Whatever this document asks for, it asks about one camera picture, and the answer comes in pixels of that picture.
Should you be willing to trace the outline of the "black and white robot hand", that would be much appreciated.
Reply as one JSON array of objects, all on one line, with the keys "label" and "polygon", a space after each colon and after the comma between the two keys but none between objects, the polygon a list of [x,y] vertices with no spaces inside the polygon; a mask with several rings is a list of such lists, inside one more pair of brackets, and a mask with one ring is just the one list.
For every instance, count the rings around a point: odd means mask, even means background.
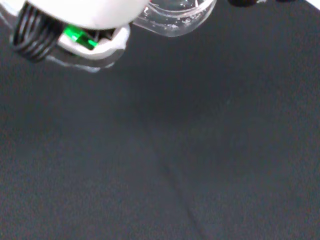
[{"label": "black and white robot hand", "polygon": [[13,51],[36,63],[57,59],[103,68],[124,53],[132,22],[147,0],[3,0]]}]

